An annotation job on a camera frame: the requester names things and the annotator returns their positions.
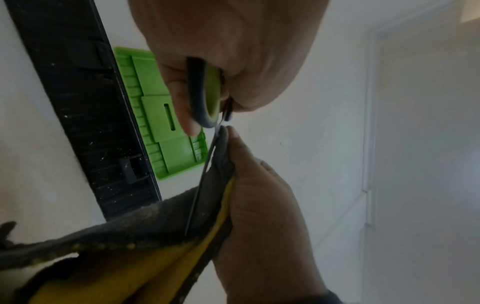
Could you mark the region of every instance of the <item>human hand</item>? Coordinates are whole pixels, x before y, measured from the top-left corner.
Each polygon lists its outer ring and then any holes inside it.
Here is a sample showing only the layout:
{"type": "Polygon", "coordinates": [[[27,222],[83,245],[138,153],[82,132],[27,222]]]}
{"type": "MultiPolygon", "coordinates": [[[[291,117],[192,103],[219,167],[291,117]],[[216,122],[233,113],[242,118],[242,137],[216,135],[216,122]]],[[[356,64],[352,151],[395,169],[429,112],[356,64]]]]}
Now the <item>human hand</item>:
{"type": "Polygon", "coordinates": [[[288,302],[328,293],[288,184],[228,127],[233,223],[213,260],[229,303],[288,302]]]}
{"type": "Polygon", "coordinates": [[[293,80],[312,45],[329,0],[128,0],[155,55],[187,135],[200,131],[190,113],[186,58],[223,72],[221,99],[252,111],[293,80]]]}

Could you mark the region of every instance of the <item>black plastic tray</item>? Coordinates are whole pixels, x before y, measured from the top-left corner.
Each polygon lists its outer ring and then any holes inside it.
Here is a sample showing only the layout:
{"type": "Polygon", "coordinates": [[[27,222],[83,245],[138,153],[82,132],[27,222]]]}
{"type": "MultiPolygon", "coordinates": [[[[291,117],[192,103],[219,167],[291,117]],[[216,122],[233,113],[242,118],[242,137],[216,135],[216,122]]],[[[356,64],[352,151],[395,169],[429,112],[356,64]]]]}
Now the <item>black plastic tray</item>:
{"type": "Polygon", "coordinates": [[[107,220],[162,199],[93,0],[5,0],[107,220]]]}

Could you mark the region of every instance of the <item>green plastic object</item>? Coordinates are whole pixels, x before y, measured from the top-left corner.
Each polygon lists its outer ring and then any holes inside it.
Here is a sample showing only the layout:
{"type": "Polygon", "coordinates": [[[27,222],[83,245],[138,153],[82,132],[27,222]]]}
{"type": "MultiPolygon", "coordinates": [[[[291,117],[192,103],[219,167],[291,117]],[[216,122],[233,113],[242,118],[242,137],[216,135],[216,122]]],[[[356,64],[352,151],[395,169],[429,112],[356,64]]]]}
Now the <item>green plastic object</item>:
{"type": "Polygon", "coordinates": [[[119,47],[114,54],[155,177],[162,180],[205,163],[205,134],[183,132],[153,54],[119,47]]]}

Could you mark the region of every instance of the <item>black and green scissors handle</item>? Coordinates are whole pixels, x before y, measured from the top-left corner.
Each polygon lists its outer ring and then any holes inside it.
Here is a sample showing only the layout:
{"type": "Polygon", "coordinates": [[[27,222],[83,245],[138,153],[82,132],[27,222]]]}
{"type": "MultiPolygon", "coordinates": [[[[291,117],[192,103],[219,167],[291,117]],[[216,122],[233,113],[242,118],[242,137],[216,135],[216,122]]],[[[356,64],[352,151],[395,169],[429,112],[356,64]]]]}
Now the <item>black and green scissors handle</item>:
{"type": "MultiPolygon", "coordinates": [[[[199,58],[186,60],[188,101],[193,118],[204,128],[218,124],[220,114],[220,91],[222,75],[220,69],[199,58]]],[[[232,116],[232,99],[229,98],[223,110],[224,121],[232,116]]]]}

